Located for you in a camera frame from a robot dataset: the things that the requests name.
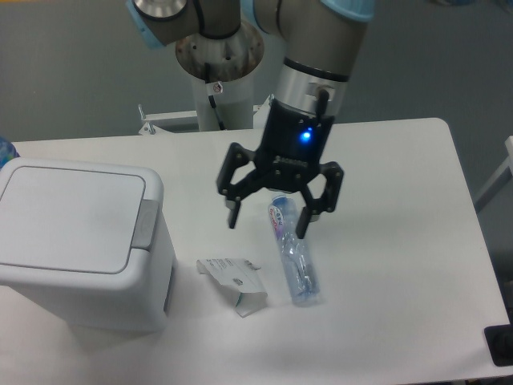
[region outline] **paper packaging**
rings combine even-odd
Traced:
[[[210,274],[221,286],[239,294],[231,298],[242,318],[266,306],[267,292],[256,272],[260,267],[247,259],[198,259],[196,267],[200,274]]]

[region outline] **clear plastic bottle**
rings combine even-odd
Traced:
[[[282,195],[275,197],[269,205],[269,216],[293,303],[308,305],[315,302],[319,285],[308,244],[296,235],[298,215],[294,199]]]
[[[0,169],[11,159],[18,157],[14,145],[0,136]]]

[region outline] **blue led light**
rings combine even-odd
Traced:
[[[311,139],[312,139],[312,134],[310,134],[309,132],[303,132],[300,136],[299,136],[299,139],[301,140],[301,142],[303,143],[308,143]]]

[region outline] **gray floor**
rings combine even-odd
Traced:
[[[173,49],[149,51],[123,3],[0,4],[0,135],[134,135],[138,103],[146,113],[193,109]],[[513,135],[512,39],[513,15],[494,1],[379,0],[338,121],[444,119],[475,194]],[[285,52],[273,37],[265,44],[256,100],[273,90]],[[513,278],[513,186],[479,219],[495,266]]]

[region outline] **black object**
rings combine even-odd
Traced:
[[[485,328],[491,359],[498,367],[513,366],[513,326],[499,325]]]
[[[336,162],[319,164],[334,121],[333,116],[323,116],[328,97],[326,90],[318,93],[315,116],[287,108],[275,99],[260,147],[254,152],[238,143],[230,145],[216,182],[230,209],[230,229],[235,227],[242,200],[263,187],[286,193],[301,192],[305,207],[296,227],[301,239],[310,222],[316,221],[324,211],[335,210],[344,172]],[[255,169],[232,184],[235,171],[250,161]],[[308,183],[319,174],[326,178],[326,184],[316,199]]]

